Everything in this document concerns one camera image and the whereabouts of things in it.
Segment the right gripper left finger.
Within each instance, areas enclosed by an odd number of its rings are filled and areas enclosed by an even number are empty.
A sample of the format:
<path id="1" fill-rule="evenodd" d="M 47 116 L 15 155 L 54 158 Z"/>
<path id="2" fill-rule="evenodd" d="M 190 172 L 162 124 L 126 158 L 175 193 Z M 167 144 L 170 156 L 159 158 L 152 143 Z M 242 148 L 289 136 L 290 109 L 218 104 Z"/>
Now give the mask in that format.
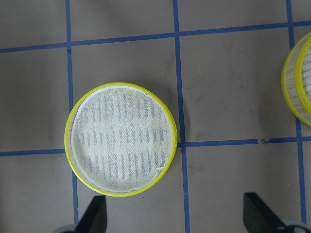
<path id="1" fill-rule="evenodd" d="M 74 233 L 105 233 L 107 209 L 105 196 L 94 196 L 83 217 L 73 230 Z"/>

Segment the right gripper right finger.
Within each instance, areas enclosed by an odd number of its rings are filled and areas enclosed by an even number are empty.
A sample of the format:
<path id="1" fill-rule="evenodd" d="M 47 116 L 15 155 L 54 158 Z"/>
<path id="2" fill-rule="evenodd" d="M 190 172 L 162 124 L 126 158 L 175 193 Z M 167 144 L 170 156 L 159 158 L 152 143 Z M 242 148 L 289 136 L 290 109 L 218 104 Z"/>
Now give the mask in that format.
<path id="1" fill-rule="evenodd" d="M 255 192 L 243 195 L 243 224 L 248 233 L 301 232 L 301 226 L 286 225 Z"/>

